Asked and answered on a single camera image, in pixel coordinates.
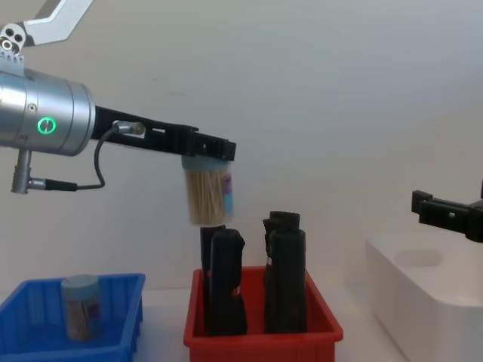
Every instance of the white wall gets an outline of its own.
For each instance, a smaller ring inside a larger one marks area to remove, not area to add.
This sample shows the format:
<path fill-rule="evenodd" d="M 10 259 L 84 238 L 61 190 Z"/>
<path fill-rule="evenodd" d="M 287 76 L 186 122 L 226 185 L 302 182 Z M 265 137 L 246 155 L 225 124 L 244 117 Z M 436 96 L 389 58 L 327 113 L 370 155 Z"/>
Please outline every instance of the white wall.
<path fill-rule="evenodd" d="M 0 23 L 41 3 L 4 0 Z M 413 189 L 478 197 L 481 14 L 479 0 L 96 0 L 68 42 L 26 56 L 100 105 L 235 140 L 245 265 L 264 263 L 261 219 L 298 211 L 329 284 L 365 278 L 366 236 L 422 228 Z M 93 182 L 93 147 L 35 155 L 33 174 Z M 0 162 L 0 289 L 78 272 L 189 285 L 198 229 L 178 157 L 108 145 L 109 186 L 75 195 L 12 195 L 15 152 Z"/>

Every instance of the white table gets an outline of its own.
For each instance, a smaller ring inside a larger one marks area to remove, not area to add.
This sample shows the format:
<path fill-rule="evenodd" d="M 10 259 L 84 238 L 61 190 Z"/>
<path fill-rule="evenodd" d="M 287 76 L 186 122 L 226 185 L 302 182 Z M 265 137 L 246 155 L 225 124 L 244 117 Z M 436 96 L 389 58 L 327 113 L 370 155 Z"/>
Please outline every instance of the white table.
<path fill-rule="evenodd" d="M 321 294 L 344 329 L 337 362 L 408 362 L 371 314 L 365 285 L 332 287 Z M 135 362 L 188 362 L 183 345 L 189 290 L 147 290 Z"/>

